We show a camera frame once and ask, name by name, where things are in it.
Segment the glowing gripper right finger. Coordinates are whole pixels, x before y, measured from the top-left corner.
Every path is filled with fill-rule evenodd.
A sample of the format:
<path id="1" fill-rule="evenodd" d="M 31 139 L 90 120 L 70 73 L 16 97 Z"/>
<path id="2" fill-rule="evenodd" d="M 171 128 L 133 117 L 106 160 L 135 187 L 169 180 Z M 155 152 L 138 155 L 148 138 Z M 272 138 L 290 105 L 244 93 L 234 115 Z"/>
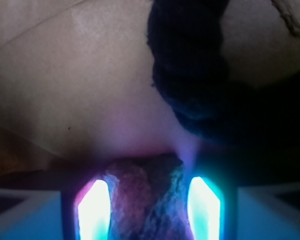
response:
<path id="1" fill-rule="evenodd" d="M 236 186 L 229 176 L 216 172 L 192 174 L 186 208 L 194 240 L 237 238 Z"/>

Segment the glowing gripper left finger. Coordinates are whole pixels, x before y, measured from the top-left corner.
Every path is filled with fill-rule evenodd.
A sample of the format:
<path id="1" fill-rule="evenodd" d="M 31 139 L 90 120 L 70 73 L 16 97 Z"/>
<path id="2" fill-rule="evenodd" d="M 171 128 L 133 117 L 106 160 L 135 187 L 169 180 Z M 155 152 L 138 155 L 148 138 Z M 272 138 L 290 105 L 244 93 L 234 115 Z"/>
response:
<path id="1" fill-rule="evenodd" d="M 61 223 L 64 240 L 106 240 L 110 222 L 110 189 L 101 176 L 62 176 Z"/>

